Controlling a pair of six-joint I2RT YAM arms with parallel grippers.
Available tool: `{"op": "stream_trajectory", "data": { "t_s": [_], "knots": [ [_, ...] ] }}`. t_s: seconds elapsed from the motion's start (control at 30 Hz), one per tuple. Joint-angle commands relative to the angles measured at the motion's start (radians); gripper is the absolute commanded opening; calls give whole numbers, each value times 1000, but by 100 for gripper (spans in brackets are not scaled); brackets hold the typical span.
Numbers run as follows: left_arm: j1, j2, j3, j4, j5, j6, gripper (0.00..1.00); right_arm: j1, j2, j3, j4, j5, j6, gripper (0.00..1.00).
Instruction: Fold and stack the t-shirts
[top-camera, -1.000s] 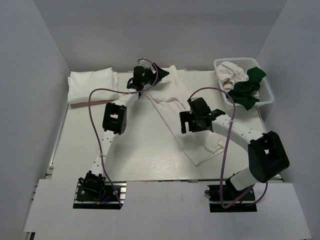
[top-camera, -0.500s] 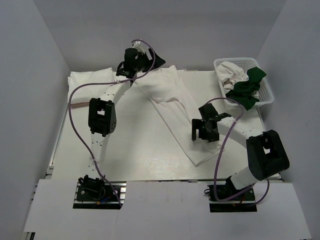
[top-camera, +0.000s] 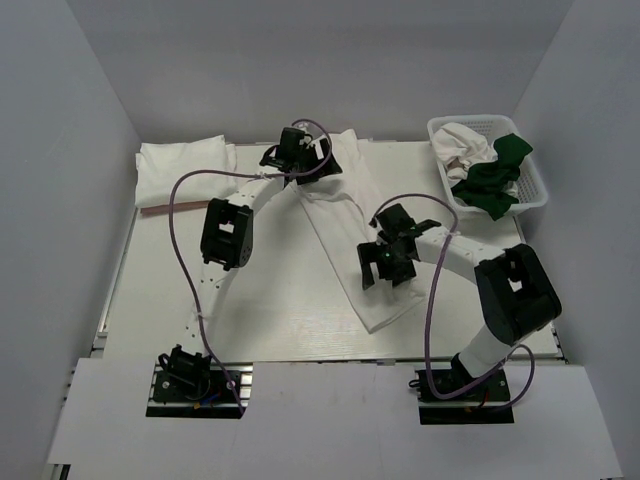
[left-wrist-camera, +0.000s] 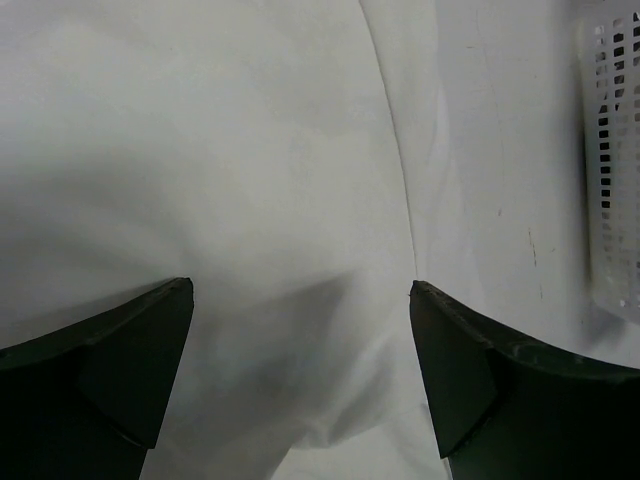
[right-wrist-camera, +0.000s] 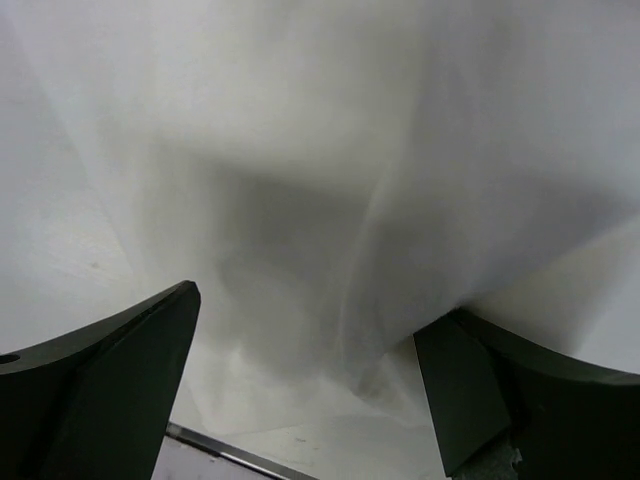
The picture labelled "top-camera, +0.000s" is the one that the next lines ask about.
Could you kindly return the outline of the white shirt red logo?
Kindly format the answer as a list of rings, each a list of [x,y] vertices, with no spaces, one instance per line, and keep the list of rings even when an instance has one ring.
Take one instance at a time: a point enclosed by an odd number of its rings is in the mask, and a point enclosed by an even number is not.
[[[366,330],[374,333],[423,301],[426,286],[415,278],[397,287],[378,280],[373,287],[362,288],[357,246],[376,239],[369,221],[383,197],[366,166],[356,132],[349,129],[331,139],[342,172],[298,186],[296,193],[351,306]]]

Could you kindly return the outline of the plain white t shirt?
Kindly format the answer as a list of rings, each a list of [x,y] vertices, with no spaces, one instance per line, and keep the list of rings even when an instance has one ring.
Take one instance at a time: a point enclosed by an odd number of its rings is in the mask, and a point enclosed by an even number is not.
[[[431,137],[431,144],[450,187],[466,180],[474,165],[493,163],[498,158],[483,135],[460,123],[443,125]]]

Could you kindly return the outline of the dark green t shirt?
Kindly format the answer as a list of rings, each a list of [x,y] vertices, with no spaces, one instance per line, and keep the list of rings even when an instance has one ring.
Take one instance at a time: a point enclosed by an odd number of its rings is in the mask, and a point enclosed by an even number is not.
[[[497,159],[471,166],[467,178],[451,191],[456,199],[483,210],[492,220],[499,220],[519,202],[515,195],[507,192],[507,187],[519,179],[520,166],[533,148],[514,133],[496,139],[493,148]]]

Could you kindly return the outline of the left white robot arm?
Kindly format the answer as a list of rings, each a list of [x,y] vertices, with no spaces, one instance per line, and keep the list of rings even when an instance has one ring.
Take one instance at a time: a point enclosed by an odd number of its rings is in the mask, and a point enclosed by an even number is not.
[[[330,134],[318,122],[302,118],[282,130],[279,142],[263,153],[256,172],[249,174],[199,169],[182,175],[172,187],[169,197],[169,236],[194,300],[193,322],[198,327],[196,337],[202,343],[194,350],[205,351],[220,370],[224,370],[225,366],[209,343],[209,332],[219,316],[231,283],[251,257],[257,214],[289,184],[310,184],[341,172],[335,160]],[[195,285],[180,253],[174,224],[178,190],[182,183],[198,175],[218,175],[246,181],[229,197],[213,198],[207,204],[200,239],[205,279],[200,287]]]

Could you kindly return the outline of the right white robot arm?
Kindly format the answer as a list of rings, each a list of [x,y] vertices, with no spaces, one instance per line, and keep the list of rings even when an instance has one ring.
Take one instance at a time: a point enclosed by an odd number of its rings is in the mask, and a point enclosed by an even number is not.
[[[439,400],[477,397],[523,340],[562,312],[542,263],[526,244],[483,244],[435,220],[416,222],[400,204],[378,212],[371,224],[378,230],[376,240],[357,247],[363,289],[376,280],[397,287],[415,278],[416,263],[432,264],[437,273],[453,272],[477,288],[484,324],[451,361],[453,391],[439,390],[433,376],[426,376]]]

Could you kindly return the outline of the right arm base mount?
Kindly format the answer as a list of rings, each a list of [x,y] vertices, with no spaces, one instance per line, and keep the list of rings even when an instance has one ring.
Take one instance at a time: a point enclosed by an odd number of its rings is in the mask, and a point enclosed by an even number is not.
[[[423,426],[506,425],[514,423],[513,409],[503,407],[511,401],[506,375],[499,371],[474,389],[449,400],[436,398],[428,388],[426,371],[418,370],[408,388],[418,398]]]

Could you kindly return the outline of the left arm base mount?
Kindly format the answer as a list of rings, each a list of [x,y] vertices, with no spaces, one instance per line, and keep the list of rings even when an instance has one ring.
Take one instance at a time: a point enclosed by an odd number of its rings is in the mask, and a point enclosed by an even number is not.
[[[253,382],[250,367],[230,369],[229,382],[218,368],[211,368],[210,379],[196,393],[172,378],[159,365],[155,366],[146,407],[148,418],[173,419],[240,419],[235,395],[248,407]]]

